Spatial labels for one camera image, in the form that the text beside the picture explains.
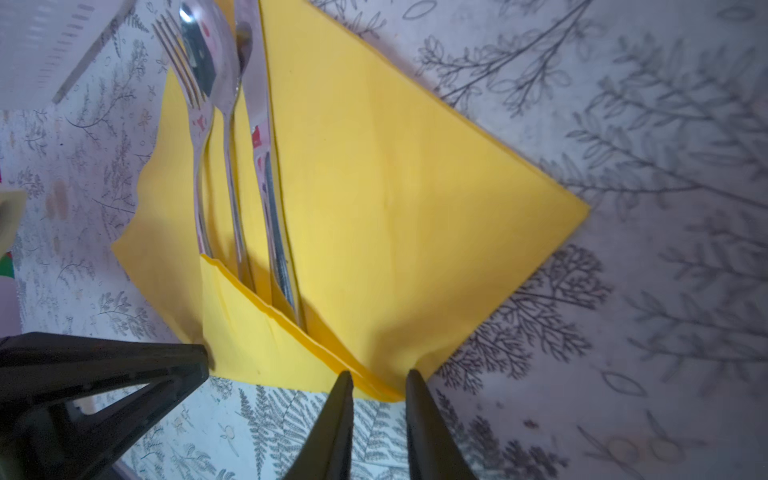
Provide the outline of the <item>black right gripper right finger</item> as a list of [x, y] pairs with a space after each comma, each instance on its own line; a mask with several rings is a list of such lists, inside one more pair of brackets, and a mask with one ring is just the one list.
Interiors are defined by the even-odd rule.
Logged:
[[411, 479], [477, 479], [416, 369], [406, 378], [406, 427]]

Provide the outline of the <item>yellow paper napkin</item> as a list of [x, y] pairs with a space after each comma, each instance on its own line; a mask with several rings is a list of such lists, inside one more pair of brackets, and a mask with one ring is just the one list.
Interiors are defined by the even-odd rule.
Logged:
[[306, 1], [264, 1], [275, 147], [307, 326], [277, 307], [247, 110], [235, 156], [256, 289], [237, 279], [220, 117], [203, 170], [213, 257], [199, 253], [192, 146], [169, 78], [138, 205], [112, 249], [214, 375], [397, 402], [567, 239], [588, 206]]

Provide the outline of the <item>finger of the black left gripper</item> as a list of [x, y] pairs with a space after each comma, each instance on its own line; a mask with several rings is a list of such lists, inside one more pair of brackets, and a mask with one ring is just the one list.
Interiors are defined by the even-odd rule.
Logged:
[[1, 476], [125, 479], [121, 457], [209, 377], [204, 346], [1, 340]]

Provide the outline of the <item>silver table knife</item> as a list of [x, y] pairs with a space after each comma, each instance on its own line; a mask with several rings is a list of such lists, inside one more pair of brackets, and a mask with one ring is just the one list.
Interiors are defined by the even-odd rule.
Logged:
[[306, 329], [282, 205], [279, 163], [275, 154], [269, 74], [260, 4], [235, 3], [236, 43], [241, 87], [248, 113], [254, 167], [264, 214], [276, 308], [301, 330]]

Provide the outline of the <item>silver fork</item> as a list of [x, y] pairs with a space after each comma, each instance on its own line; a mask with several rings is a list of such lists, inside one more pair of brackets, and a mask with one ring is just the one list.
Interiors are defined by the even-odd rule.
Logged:
[[201, 170], [203, 154], [212, 129], [213, 104], [197, 84], [182, 45], [181, 30], [169, 9], [158, 14], [153, 23], [153, 30], [168, 56], [186, 102], [193, 146], [193, 202], [198, 248], [201, 254], [212, 257], [204, 216]]

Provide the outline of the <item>silver spoon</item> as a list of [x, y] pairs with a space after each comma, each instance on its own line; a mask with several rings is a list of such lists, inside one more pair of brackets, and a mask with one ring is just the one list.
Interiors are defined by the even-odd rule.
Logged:
[[233, 121], [240, 87], [240, 63], [226, 16], [214, 1], [183, 1], [178, 11], [182, 39], [198, 87], [224, 121], [223, 151], [235, 242], [237, 276], [246, 286], [253, 275], [244, 239], [233, 161]]

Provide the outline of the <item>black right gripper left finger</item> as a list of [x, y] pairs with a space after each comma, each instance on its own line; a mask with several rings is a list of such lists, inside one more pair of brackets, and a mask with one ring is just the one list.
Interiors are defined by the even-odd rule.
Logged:
[[350, 478], [353, 389], [351, 373], [340, 373], [306, 442], [284, 476], [285, 480]]

